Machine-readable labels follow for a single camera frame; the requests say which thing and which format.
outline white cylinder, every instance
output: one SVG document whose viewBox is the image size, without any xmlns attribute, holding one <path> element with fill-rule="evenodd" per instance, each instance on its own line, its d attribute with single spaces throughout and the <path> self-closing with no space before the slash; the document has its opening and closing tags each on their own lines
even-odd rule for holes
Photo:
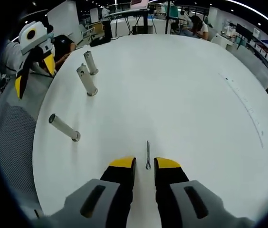
<svg viewBox="0 0 268 228">
<path fill-rule="evenodd" d="M 86 94 L 88 96 L 96 95 L 98 92 L 98 89 L 95 87 L 87 67 L 84 64 L 82 64 L 77 69 L 77 73 L 79 75 L 79 78 L 80 78 L 82 84 L 86 88 Z"/>
<path fill-rule="evenodd" d="M 71 128 L 65 122 L 63 122 L 58 116 L 56 116 L 56 114 L 52 114 L 49 117 L 48 122 L 54 127 L 56 127 L 58 130 L 60 130 L 62 133 L 70 137 L 74 142 L 79 141 L 80 133 L 74 131 L 73 128 Z"/>
<path fill-rule="evenodd" d="M 95 66 L 95 62 L 92 57 L 92 53 L 90 51 L 87 51 L 86 53 L 83 54 L 86 60 L 86 64 L 88 69 L 90 70 L 90 75 L 95 75 L 98 73 L 98 69 Z"/>
</svg>

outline metal pin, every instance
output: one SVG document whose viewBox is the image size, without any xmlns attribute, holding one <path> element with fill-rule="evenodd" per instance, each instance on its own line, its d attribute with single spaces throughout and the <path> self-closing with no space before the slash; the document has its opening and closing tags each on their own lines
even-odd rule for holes
<svg viewBox="0 0 268 228">
<path fill-rule="evenodd" d="M 98 89 L 95 87 L 86 65 L 82 64 L 80 67 L 78 67 L 77 73 L 82 84 L 86 88 L 86 94 L 88 96 L 95 96 L 98 92 Z"/>
<path fill-rule="evenodd" d="M 145 168 L 147 170 L 151 169 L 151 164 L 150 164 L 150 143 L 147 141 L 147 164 L 145 165 Z"/>
<path fill-rule="evenodd" d="M 63 122 L 56 114 L 52 114 L 48 122 L 60 130 L 62 133 L 66 134 L 70 137 L 74 142 L 78 142 L 80 139 L 80 133 L 78 131 L 74 131 L 73 128 L 68 126 L 65 122 Z"/>
<path fill-rule="evenodd" d="M 92 53 L 90 51 L 87 51 L 86 53 L 83 54 L 83 56 L 86 59 L 86 64 L 88 69 L 90 70 L 90 75 L 95 75 L 98 73 L 98 69 L 95 66 Z"/>
</svg>

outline white table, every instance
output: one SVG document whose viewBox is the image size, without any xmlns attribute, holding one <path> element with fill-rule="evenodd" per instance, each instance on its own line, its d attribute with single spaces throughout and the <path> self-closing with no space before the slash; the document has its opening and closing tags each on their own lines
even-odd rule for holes
<svg viewBox="0 0 268 228">
<path fill-rule="evenodd" d="M 86 95 L 76 72 L 87 50 L 99 69 L 94 97 Z M 52 113 L 80 131 L 79 142 L 48 123 Z M 151 159 L 177 161 L 235 216 L 257 219 L 268 204 L 268 95 L 258 80 L 208 41 L 136 35 L 76 50 L 53 80 L 33 148 L 44 213 L 62 209 L 66 196 L 100 178 L 114 159 L 134 155 L 127 227 L 160 227 L 153 164 L 145 169 L 147 140 Z"/>
</svg>

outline monitor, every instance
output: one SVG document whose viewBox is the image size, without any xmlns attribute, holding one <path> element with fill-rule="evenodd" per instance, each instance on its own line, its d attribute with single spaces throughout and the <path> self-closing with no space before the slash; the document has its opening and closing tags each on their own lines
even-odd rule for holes
<svg viewBox="0 0 268 228">
<path fill-rule="evenodd" d="M 148 8 L 149 0 L 131 0 L 130 9 L 146 9 Z"/>
<path fill-rule="evenodd" d="M 247 28 L 241 26 L 240 24 L 237 24 L 235 31 L 241 34 L 242 36 L 246 37 L 248 40 L 252 39 L 252 32 L 249 31 Z"/>
</svg>

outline ceiling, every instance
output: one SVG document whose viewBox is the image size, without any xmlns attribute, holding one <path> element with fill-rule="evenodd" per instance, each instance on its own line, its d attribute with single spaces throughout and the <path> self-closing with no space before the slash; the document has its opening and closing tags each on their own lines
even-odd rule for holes
<svg viewBox="0 0 268 228">
<path fill-rule="evenodd" d="M 251 8 L 259 11 L 260 13 L 264 14 L 268 17 L 268 0 L 235 0 Z M 27 13 L 32 13 L 38 10 L 44 9 L 52 9 L 58 4 L 64 2 L 64 0 L 35 0 L 34 4 L 29 4 L 27 9 Z M 112 5 L 115 3 L 115 0 L 75 0 L 77 3 L 77 10 L 85 11 L 90 10 L 91 8 L 95 8 L 98 6 L 104 6 L 105 4 Z M 126 3 L 130 2 L 130 0 L 117 0 L 117 3 Z M 165 0 L 157 0 L 154 3 L 165 2 Z M 262 16 L 258 15 L 257 13 L 235 4 L 233 2 L 229 2 L 227 0 L 174 0 L 175 5 L 196 5 L 201 7 L 210 7 L 212 4 L 213 7 L 217 7 L 221 10 L 226 12 L 232 13 L 237 15 L 250 23 L 254 24 L 256 27 L 259 27 L 262 31 L 268 34 L 268 21 L 264 19 Z"/>
</svg>

